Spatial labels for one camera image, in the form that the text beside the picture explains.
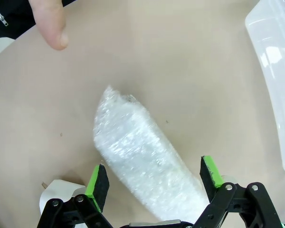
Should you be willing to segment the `person left hand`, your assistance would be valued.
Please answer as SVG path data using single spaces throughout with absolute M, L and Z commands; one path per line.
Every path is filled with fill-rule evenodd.
M 36 26 L 47 42 L 55 50 L 63 50 L 68 46 L 65 32 L 66 18 L 60 0 L 30 0 Z

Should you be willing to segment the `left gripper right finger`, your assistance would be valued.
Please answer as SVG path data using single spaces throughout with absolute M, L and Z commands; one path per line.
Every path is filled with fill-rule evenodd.
M 246 228 L 280 228 L 282 223 L 271 198 L 260 182 L 247 187 L 225 182 L 211 156 L 202 156 L 200 177 L 209 205 L 194 223 L 195 228 L 219 228 L 228 213 L 237 213 Z

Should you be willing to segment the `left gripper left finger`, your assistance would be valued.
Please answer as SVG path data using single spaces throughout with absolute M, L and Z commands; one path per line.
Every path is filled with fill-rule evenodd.
M 97 165 L 87 186 L 54 180 L 41 194 L 38 228 L 111 228 L 102 214 L 109 190 L 105 166 Z

